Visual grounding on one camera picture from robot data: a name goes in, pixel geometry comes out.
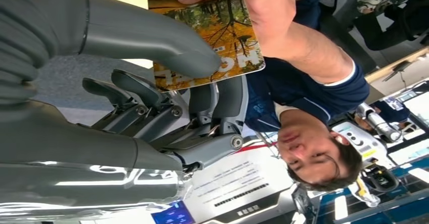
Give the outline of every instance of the sign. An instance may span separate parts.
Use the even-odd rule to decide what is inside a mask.
[[[293,184],[286,164],[273,157],[268,148],[226,157],[196,172],[192,182],[194,186],[184,203],[196,223],[232,210],[237,218],[256,213],[263,208],[256,201]]]
[[[152,218],[156,224],[194,224],[194,219],[190,215],[185,204],[180,201],[170,209],[159,213],[153,213]]]

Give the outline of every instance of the window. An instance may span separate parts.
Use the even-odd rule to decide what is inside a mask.
[[[423,123],[429,127],[429,93],[422,94],[406,101],[404,104],[417,116]]]

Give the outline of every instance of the man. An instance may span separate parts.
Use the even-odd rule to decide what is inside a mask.
[[[371,105],[387,123],[404,123],[410,117],[411,111],[399,100],[388,97]]]
[[[367,9],[368,14],[356,18],[353,23],[365,40],[366,46],[373,51],[380,51],[395,46],[406,40],[413,41],[420,35],[425,36],[429,29],[429,0],[408,0],[405,7],[389,1],[374,0],[376,11],[393,23],[383,31],[377,21],[378,13]]]
[[[346,187],[362,159],[326,123],[366,99],[362,69],[328,38],[293,22],[295,0],[245,2],[267,62],[247,76],[245,123],[255,131],[279,131],[280,154],[296,181],[319,191]]]

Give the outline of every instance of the dark hair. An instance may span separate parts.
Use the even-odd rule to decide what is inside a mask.
[[[309,190],[316,191],[334,191],[336,189],[345,188],[352,183],[354,183],[360,171],[362,170],[362,156],[359,152],[353,147],[351,144],[343,145],[339,143],[336,139],[331,138],[331,141],[338,147],[339,149],[339,160],[346,165],[348,170],[347,177],[338,177],[339,168],[338,164],[336,164],[336,176],[329,181],[325,181],[322,183],[310,184],[304,180],[302,180],[292,169],[288,168],[287,172],[289,176],[297,181],[302,183]]]

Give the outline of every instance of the navy blue shirt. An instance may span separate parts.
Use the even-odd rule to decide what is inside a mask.
[[[383,118],[387,123],[393,122],[404,122],[410,117],[411,111],[399,102],[397,99],[391,99],[391,101],[396,101],[399,109],[394,109],[386,101],[377,101],[372,106],[377,107],[381,112],[378,114]]]
[[[265,58],[264,70],[247,75],[249,103],[245,123],[259,132],[278,131],[274,102],[296,107],[327,123],[338,114],[355,109],[369,95],[362,68],[336,86],[325,86],[289,63]]]

